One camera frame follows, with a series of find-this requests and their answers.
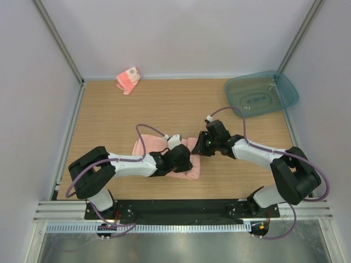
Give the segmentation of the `large pink towel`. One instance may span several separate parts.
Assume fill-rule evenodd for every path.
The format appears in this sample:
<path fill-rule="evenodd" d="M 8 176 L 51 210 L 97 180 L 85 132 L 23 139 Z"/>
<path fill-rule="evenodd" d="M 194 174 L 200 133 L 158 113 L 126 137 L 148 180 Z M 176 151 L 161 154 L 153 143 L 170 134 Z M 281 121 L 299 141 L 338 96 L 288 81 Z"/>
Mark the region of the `large pink towel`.
<path fill-rule="evenodd" d="M 198 179 L 200 177 L 200 156 L 193 154 L 197 139 L 182 139 L 176 147 L 169 146 L 162 137 L 143 134 L 135 142 L 132 155 L 145 153 L 155 158 L 157 171 L 153 176 L 170 176 L 181 179 Z"/>

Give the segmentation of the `small pink cloth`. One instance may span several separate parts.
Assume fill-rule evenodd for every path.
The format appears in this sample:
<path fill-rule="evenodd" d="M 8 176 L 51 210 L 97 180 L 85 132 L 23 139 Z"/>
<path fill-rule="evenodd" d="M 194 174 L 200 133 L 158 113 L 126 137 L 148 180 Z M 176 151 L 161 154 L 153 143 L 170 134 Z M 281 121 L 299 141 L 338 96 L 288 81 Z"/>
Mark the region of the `small pink cloth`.
<path fill-rule="evenodd" d="M 140 74 L 136 67 L 125 70 L 116 76 L 116 86 L 123 90 L 124 95 L 130 94 L 140 81 Z"/>

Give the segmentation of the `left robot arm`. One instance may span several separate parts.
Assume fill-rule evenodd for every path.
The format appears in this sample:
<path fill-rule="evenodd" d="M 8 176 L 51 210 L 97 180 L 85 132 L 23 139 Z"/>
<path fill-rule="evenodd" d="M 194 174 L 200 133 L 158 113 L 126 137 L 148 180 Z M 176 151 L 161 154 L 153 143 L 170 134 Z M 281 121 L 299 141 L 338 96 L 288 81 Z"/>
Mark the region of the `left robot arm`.
<path fill-rule="evenodd" d="M 150 152 L 142 156 L 123 156 L 108 153 L 98 146 L 69 165 L 72 184 L 66 197 L 76 195 L 86 199 L 104 219 L 111 219 L 116 212 L 113 196 L 105 188 L 113 178 L 126 176 L 158 177 L 171 172 L 191 170 L 189 149 L 180 144 L 161 152 Z"/>

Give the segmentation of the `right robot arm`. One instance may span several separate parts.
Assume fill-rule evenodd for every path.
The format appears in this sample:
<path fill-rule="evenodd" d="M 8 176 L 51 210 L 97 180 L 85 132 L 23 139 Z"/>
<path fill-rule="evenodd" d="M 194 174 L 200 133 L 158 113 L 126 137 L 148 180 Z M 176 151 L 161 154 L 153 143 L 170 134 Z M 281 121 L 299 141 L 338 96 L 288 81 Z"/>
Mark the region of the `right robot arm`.
<path fill-rule="evenodd" d="M 206 130 L 199 133 L 191 153 L 210 157 L 217 151 L 232 159 L 255 163 L 272 172 L 274 183 L 255 190 L 247 197 L 247 211 L 254 217 L 261 216 L 267 207 L 274 204 L 287 202 L 298 205 L 321 185 L 320 176 L 307 163 L 300 148 L 276 150 L 255 145 L 242 135 L 231 135 L 221 121 L 207 121 Z"/>

